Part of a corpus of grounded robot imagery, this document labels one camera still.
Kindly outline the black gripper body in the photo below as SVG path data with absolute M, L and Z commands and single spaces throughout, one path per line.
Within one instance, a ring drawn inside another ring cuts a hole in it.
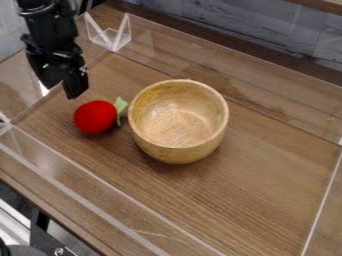
M 21 40 L 31 65 L 83 65 L 73 8 L 20 8 L 28 32 Z

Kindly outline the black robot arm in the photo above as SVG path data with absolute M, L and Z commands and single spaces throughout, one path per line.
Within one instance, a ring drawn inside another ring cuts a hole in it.
M 88 89 L 87 64 L 69 0 L 15 0 L 28 32 L 20 37 L 31 68 L 47 89 L 59 83 L 68 99 Z

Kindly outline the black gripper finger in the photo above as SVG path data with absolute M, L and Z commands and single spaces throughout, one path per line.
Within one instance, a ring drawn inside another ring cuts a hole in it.
M 65 62 L 53 54 L 27 54 L 31 68 L 47 89 L 51 89 L 64 79 Z
M 87 65 L 81 55 L 63 64 L 63 88 L 68 99 L 76 99 L 89 88 Z

